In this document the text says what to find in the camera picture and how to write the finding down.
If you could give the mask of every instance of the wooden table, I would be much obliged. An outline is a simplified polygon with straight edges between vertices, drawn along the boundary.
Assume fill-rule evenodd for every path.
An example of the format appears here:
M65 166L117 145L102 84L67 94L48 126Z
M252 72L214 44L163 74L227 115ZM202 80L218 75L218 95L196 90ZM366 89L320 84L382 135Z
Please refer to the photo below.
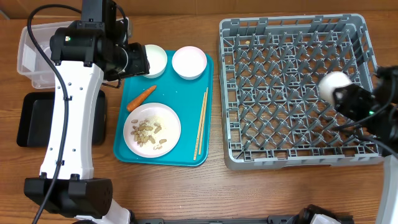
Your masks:
M366 19L379 64L397 65L398 12L359 13ZM131 17L134 23L132 40L169 50L194 45L210 54L216 62L220 20L286 15L293 14ZM35 23L55 21L61 20L37 20ZM25 20L0 21L1 223L32 221L38 206L24 196L24 179L38 176L45 155L44 148L24 148L16 144L22 101L26 94L37 91L29 79L16 71L19 37L25 25ZM113 141L122 90L102 88L108 99L108 117L106 140L102 146L93 148L95 177L113 181L114 198L120 205L133 210L138 218L184 219L296 214L313 203L334 212L354 215L356 223L375 222L382 192L382 165L255 171L226 168L217 65L213 79L210 152L206 162L197 168L119 162L113 154ZM40 223L55 221L72 222L44 212Z

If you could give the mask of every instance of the clear plastic container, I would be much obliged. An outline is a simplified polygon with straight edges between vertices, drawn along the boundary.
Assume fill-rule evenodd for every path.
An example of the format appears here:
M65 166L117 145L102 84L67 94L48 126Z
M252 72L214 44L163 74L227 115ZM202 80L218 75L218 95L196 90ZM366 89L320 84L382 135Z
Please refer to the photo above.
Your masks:
M72 21L32 26L33 35L48 57L51 57L51 36L59 27L68 27L71 23ZM53 88L55 86L54 73L33 45L27 33L27 27L23 28L19 41L17 71L30 78L32 86L36 89Z

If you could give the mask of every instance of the white ball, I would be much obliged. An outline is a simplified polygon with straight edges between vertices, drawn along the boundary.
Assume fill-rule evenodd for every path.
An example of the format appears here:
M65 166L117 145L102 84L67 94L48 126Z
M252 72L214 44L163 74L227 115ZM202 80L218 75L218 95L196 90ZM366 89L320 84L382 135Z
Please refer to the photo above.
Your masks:
M336 88L348 86L350 84L352 84L351 80L343 72L331 72L326 74L319 82L319 94L323 100L334 106L333 91Z

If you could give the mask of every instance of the black tray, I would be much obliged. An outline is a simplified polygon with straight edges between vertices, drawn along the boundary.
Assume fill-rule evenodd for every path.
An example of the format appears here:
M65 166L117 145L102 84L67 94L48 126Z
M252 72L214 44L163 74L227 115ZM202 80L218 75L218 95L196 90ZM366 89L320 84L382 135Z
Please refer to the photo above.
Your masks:
M17 135L20 147L45 147L49 143L54 92L33 92L24 98ZM106 100L100 90L94 115L93 145L100 145L105 137Z
M271 215L268 218L232 218L212 220L138 219L137 224L291 224L293 215Z

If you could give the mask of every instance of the chopsticks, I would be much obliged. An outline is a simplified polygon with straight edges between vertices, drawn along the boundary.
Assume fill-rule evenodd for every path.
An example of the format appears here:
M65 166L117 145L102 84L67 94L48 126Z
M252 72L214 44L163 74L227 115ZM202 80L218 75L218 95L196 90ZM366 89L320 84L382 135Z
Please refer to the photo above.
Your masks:
M202 139L203 139L203 128L205 126L207 94L208 94L208 88L206 89L206 92L205 92L205 94L203 96L203 102L201 104L201 112L200 112L200 119L199 119L197 143L195 145L195 154L193 155L193 160L194 161L197 159L199 141L200 141L200 144L199 144L199 155L201 154L201 142L202 142Z

